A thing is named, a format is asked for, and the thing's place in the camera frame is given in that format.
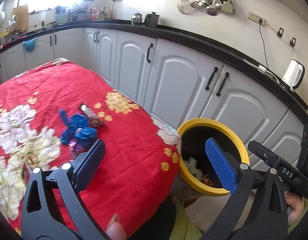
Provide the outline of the right hand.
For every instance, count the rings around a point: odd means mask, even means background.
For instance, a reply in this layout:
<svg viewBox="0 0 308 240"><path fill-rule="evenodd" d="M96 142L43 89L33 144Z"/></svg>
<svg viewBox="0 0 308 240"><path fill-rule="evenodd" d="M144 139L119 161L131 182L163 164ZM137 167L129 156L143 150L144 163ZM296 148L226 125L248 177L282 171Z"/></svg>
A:
<svg viewBox="0 0 308 240"><path fill-rule="evenodd" d="M292 207L292 211L288 215L288 224L293 225L301 217L304 211L304 200L298 194L285 192L285 200L287 205Z"/></svg>

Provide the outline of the left hand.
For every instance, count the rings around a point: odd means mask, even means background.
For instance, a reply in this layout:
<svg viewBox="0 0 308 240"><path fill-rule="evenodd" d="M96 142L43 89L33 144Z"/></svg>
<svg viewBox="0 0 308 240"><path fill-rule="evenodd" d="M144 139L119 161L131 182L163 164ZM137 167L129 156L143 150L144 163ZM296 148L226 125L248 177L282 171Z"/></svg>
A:
<svg viewBox="0 0 308 240"><path fill-rule="evenodd" d="M120 218L117 213L115 213L109 221L106 228L106 234L111 240L127 240L125 229L121 225Z"/></svg>

